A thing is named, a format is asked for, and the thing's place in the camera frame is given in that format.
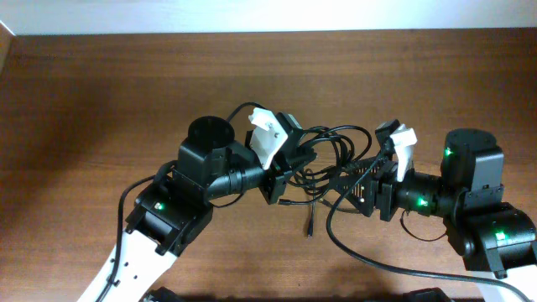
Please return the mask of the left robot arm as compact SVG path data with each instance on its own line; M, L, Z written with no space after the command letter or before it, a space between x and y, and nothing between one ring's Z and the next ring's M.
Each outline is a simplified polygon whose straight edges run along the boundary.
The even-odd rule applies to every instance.
M213 200L260 189L268 204L312 162L304 129L287 113L256 108L244 143L221 117L197 118L178 157L145 179L133 211L118 216L116 246L82 301L139 301L212 219Z

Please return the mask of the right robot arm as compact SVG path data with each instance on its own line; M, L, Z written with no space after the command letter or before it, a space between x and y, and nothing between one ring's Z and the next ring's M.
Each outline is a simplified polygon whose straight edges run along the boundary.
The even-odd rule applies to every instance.
M446 135L441 174L414 168L413 128L398 120L375 131L379 155L352 164L332 181L356 210L390 221L397 210L437 216L444 236L462 258L467 276L485 300L536 299L536 225L503 201L503 150L489 132L459 128Z

